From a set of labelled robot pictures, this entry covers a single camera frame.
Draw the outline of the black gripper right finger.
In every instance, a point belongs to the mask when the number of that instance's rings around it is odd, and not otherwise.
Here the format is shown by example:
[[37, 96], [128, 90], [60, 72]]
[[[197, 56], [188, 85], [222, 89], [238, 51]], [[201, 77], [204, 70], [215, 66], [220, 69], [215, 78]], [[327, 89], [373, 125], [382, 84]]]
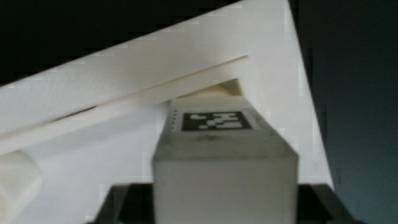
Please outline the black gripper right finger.
[[297, 224], [359, 224], [327, 184], [299, 185]]

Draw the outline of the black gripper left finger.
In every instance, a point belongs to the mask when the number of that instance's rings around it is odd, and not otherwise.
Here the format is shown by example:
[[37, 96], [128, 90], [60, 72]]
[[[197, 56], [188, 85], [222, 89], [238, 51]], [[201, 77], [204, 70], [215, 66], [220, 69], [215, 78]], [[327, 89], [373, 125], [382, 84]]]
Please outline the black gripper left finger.
[[153, 185], [114, 185], [94, 221], [87, 224], [155, 224]]

